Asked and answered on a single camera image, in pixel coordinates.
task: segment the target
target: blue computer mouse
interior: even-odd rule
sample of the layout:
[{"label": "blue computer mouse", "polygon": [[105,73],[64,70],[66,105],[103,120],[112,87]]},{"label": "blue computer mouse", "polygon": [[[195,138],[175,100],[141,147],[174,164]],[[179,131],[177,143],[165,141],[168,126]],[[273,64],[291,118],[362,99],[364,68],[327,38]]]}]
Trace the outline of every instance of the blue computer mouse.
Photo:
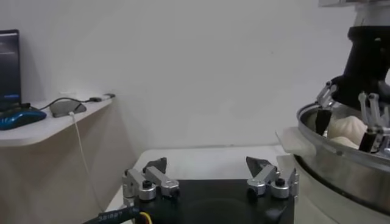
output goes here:
[{"label": "blue computer mouse", "polygon": [[12,110],[0,114],[0,130],[14,129],[45,119],[47,114],[32,108]]}]

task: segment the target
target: black cable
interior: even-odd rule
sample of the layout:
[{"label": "black cable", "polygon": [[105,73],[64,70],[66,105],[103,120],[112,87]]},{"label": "black cable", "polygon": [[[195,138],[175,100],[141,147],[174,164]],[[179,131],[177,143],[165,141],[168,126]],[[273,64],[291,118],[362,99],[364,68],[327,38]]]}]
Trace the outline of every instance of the black cable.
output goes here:
[{"label": "black cable", "polygon": [[61,98],[58,98],[56,100],[54,100],[53,102],[47,104],[46,106],[42,107],[42,108],[39,108],[38,110],[44,110],[46,109],[47,107],[50,107],[51,105],[57,103],[58,101],[60,100],[72,100],[72,101],[76,101],[76,102],[79,102],[79,103],[88,103],[88,102],[91,102],[90,99],[88,100],[77,100],[77,99],[73,99],[73,98],[70,98],[70,97],[61,97]]},{"label": "black cable", "polygon": [[117,211],[100,213],[99,216],[84,224],[120,224],[139,216],[140,210],[138,208],[123,208]]}]

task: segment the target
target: dough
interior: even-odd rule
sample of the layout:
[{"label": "dough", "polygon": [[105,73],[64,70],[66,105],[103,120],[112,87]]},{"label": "dough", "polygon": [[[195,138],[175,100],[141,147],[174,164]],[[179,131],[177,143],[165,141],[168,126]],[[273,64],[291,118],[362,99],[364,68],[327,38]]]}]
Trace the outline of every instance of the dough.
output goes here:
[{"label": "dough", "polygon": [[333,138],[333,139],[331,139],[331,141],[337,142],[339,144],[342,144],[342,145],[345,145],[345,146],[348,146],[348,147],[351,147],[351,148],[354,148],[354,149],[359,149],[359,146],[357,146],[351,140],[349,140],[349,139],[347,139],[346,137],[343,137],[343,136],[340,136],[340,137],[337,137],[337,138]]},{"label": "dough", "polygon": [[355,116],[331,120],[328,126],[328,138],[340,136],[351,140],[355,145],[360,145],[361,139],[367,130],[367,126]]}]

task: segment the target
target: white cable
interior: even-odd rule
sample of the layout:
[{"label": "white cable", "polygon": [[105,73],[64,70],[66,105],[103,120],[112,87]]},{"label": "white cable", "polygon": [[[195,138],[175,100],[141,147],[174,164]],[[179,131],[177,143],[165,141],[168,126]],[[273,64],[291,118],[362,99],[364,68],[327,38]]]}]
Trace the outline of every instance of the white cable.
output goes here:
[{"label": "white cable", "polygon": [[96,201],[96,205],[99,207],[99,209],[102,212],[104,212],[103,206],[99,202],[98,193],[96,193],[95,186],[94,186],[94,184],[92,182],[92,178],[91,178],[91,175],[90,175],[90,170],[88,169],[87,161],[85,160],[84,149],[83,149],[83,144],[81,142],[79,126],[77,126],[77,121],[76,121],[76,118],[74,117],[74,113],[70,112],[69,115],[72,117],[74,126],[76,128],[77,138],[79,139],[79,148],[80,148],[81,158],[82,158],[83,163],[84,163],[85,172],[87,173],[87,176],[88,176],[88,181],[90,182],[90,185],[91,185],[91,188],[92,188],[92,192],[93,192],[94,199]]}]

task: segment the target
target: black base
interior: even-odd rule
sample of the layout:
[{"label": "black base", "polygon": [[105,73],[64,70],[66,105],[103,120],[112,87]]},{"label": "black base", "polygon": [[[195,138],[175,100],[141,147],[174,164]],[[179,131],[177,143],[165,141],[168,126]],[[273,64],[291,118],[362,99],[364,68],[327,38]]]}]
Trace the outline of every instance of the black base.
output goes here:
[{"label": "black base", "polygon": [[158,196],[136,201],[153,224],[293,224],[294,199],[278,200],[270,192],[256,202],[247,196],[246,180],[180,180],[177,200]]}]

